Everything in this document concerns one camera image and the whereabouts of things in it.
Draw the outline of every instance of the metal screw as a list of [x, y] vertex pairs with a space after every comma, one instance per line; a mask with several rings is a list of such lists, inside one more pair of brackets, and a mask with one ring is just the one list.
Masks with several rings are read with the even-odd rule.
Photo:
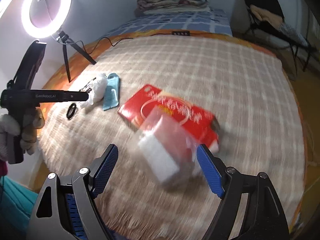
[[86, 174], [88, 172], [88, 168], [81, 168], [80, 170], [79, 170], [79, 173], [80, 174]]
[[55, 176], [56, 176], [55, 173], [50, 173], [50, 174], [48, 175], [48, 179], [53, 179]]
[[260, 172], [259, 175], [263, 179], [266, 179], [268, 177], [268, 175], [265, 172]]
[[236, 169], [234, 167], [228, 167], [227, 172], [233, 174], [236, 172]]

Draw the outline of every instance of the power strip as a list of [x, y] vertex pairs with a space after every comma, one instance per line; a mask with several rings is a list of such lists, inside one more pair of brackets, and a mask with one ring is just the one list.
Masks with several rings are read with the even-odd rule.
[[172, 35], [191, 36], [190, 31], [172, 31]]

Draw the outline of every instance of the gloved hand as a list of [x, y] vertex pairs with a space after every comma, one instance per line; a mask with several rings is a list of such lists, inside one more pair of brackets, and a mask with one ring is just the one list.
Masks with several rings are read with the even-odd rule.
[[[23, 117], [22, 140], [20, 146], [32, 155], [36, 150], [37, 129], [44, 126], [44, 117], [39, 108], [27, 109]], [[8, 160], [7, 153], [7, 133], [17, 136], [20, 134], [18, 122], [8, 114], [0, 114], [0, 159]]]

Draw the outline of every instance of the black bracelet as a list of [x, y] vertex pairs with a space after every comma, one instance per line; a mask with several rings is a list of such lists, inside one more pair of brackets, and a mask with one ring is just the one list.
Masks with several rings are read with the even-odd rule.
[[69, 109], [67, 111], [67, 118], [70, 120], [76, 113], [77, 105], [76, 103], [72, 103], [71, 106], [69, 106]]

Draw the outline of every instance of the light fixture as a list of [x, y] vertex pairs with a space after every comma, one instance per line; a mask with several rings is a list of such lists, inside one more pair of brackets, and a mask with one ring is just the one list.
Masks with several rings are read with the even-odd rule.
[[68, 80], [69, 82], [71, 82], [68, 55], [67, 55], [67, 45], [72, 46], [83, 57], [85, 57], [91, 64], [95, 65], [97, 63], [85, 50], [83, 50], [80, 46], [78, 46], [76, 42], [74, 42], [63, 30], [61, 30], [61, 25], [63, 24], [64, 20], [68, 15], [70, 5], [71, 5], [71, 0], [61, 0], [57, 15], [53, 19], [50, 16], [48, 0], [36, 0], [37, 2], [44, 1], [46, 3], [47, 13], [50, 17], [50, 23], [47, 26], [41, 27], [41, 28], [35, 26], [30, 19], [30, 9], [33, 1], [34, 0], [23, 1], [22, 10], [21, 10], [22, 25], [30, 36], [38, 39], [48, 37], [50, 35], [53, 35], [54, 33], [57, 34], [58, 37], [55, 40], [60, 44], [62, 44], [62, 51], [63, 51], [63, 58], [65, 62], [66, 72], [67, 72]]
[[60, 8], [56, 17], [52, 20], [52, 22], [49, 23], [49, 25], [43, 28], [38, 28], [31, 22], [30, 7], [32, 1], [33, 0], [24, 0], [22, 5], [21, 20], [24, 29], [30, 36], [35, 38], [45, 38], [54, 34], [57, 30], [59, 30], [66, 19], [70, 9], [71, 0], [61, 0]]

